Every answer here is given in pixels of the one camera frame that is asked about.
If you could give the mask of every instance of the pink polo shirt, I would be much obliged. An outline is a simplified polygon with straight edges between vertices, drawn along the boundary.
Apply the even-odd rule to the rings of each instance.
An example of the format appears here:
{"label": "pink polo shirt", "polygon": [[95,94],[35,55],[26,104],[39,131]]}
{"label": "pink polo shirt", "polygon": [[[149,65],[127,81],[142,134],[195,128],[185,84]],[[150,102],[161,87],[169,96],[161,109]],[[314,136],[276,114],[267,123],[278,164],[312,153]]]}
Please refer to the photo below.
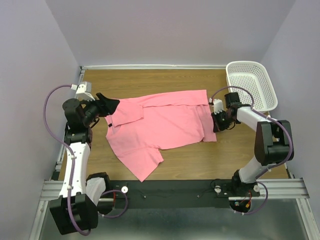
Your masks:
{"label": "pink polo shirt", "polygon": [[105,119],[113,152],[141,182],[164,161],[159,149],[217,141],[206,90],[120,99]]}

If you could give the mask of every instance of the white plastic basket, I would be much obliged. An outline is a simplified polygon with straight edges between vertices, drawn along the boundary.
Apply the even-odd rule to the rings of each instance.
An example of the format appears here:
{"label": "white plastic basket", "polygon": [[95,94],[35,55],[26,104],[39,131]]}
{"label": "white plastic basket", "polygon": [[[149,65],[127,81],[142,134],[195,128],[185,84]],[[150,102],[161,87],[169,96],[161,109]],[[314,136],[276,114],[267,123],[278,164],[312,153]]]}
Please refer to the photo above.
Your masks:
{"label": "white plastic basket", "polygon": [[[254,108],[260,112],[275,109],[278,99],[266,68],[255,61],[232,61],[226,66],[228,86],[248,90],[254,98]],[[243,104],[251,104],[250,96],[241,89],[229,88],[229,92],[238,92]]]}

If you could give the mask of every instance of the wooden table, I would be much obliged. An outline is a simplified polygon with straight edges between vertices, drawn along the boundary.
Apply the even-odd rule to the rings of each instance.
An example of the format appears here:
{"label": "wooden table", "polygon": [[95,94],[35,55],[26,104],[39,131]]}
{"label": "wooden table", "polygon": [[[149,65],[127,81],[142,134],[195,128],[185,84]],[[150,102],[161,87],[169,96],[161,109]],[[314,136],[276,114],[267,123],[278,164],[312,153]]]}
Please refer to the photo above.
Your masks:
{"label": "wooden table", "polygon": [[[92,83],[92,94],[107,98],[134,98],[150,94],[206,89],[208,98],[227,85],[224,69],[86,70],[84,81]],[[224,99],[228,90],[216,98]],[[118,160],[106,140],[108,125],[102,118],[93,128],[93,143],[87,175],[107,172],[112,180],[137,178]],[[217,133],[217,142],[199,142],[160,150],[164,162],[147,180],[230,179],[254,155],[255,132],[245,124]],[[59,179],[62,180],[65,166]],[[263,178],[288,178],[285,167],[274,168]]]}

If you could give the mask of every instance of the lavender wall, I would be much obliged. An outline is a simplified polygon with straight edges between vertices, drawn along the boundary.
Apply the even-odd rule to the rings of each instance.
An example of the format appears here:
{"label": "lavender wall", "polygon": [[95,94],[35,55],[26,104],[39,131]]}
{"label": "lavender wall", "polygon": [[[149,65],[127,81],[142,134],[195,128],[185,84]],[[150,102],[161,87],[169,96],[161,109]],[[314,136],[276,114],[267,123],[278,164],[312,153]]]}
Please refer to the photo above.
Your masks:
{"label": "lavender wall", "polygon": [[295,0],[46,0],[81,66],[261,61]]}
{"label": "lavender wall", "polygon": [[[79,66],[44,0],[1,1],[0,33],[0,239],[26,240],[59,150],[43,103],[53,87],[76,81]],[[48,108],[60,136],[69,95],[61,90]]]}
{"label": "lavender wall", "polygon": [[320,227],[320,1],[297,0],[266,52],[279,104],[278,119],[291,122],[294,159],[289,169],[303,177]]}

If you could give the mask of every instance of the shirt sleeve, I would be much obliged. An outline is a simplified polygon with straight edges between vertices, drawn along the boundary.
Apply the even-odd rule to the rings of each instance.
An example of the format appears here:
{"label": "shirt sleeve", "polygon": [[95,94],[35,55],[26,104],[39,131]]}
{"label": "shirt sleeve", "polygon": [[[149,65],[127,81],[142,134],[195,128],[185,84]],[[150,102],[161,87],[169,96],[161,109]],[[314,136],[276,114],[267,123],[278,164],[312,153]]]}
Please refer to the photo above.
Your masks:
{"label": "shirt sleeve", "polygon": [[164,161],[159,149],[153,147],[127,151],[117,157],[141,182]]}

